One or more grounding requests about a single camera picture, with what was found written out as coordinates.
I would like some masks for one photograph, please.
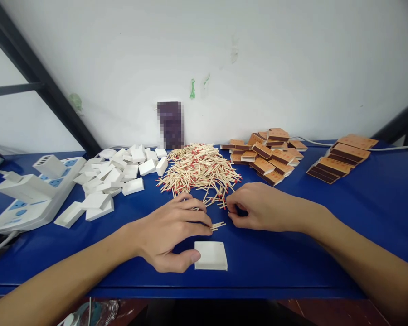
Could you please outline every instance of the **right hand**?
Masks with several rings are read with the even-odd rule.
[[[236,205],[248,212],[237,215]],[[322,205],[279,191],[262,182],[247,183],[227,197],[228,216],[238,228],[274,232],[305,232],[313,216],[326,211]]]
[[[191,211],[194,207],[200,211]],[[124,225],[123,238],[128,240],[123,246],[135,249],[125,260],[141,256],[160,273],[183,273],[201,254],[195,249],[174,254],[172,249],[191,236],[212,235],[212,220],[206,212],[202,201],[182,193],[148,216]]]

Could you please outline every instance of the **electrical outlet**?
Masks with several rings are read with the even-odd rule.
[[[9,210],[11,211],[11,210],[14,210],[14,209],[22,208],[24,206],[27,206],[27,204],[24,201],[18,201],[17,200],[15,202],[15,204],[13,204]]]
[[[77,160],[69,160],[69,161],[66,161],[64,164],[66,167],[70,167],[70,166],[73,166],[76,162]]]
[[[60,185],[60,183],[62,182],[62,180],[63,180],[63,178],[56,179],[56,180],[52,180],[52,181],[49,182],[49,185],[51,185],[51,186],[57,188],[57,187],[59,187],[59,185]]]
[[[71,168],[67,168],[65,172],[62,174],[62,177],[65,177],[69,171],[71,171]]]

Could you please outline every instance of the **power strip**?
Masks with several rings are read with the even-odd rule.
[[[86,160],[78,157],[64,159],[61,162],[66,166],[66,170],[60,178],[52,180],[43,174],[39,176],[41,180],[58,189],[54,198],[33,204],[15,200],[0,214],[0,234],[30,231],[50,223],[55,218],[73,189],[75,185],[73,180],[83,168]]]

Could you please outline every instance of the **metal pole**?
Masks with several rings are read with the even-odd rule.
[[[34,82],[34,83],[21,84],[21,85],[0,86],[0,96],[16,94],[16,93],[23,93],[27,91],[37,91],[37,90],[43,89],[44,87],[45,87],[45,84],[41,82]]]
[[[45,88],[37,93],[91,157],[101,151],[100,145],[76,114],[66,97],[27,44],[0,5],[0,48],[29,83],[41,82]]]

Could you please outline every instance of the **left hand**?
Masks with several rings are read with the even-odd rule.
[[[191,211],[194,207],[200,211]],[[202,201],[182,193],[148,216],[124,227],[136,245],[136,255],[143,257],[160,273],[183,273],[201,258],[201,254],[194,249],[174,254],[172,249],[191,236],[212,235],[212,221],[206,212]]]

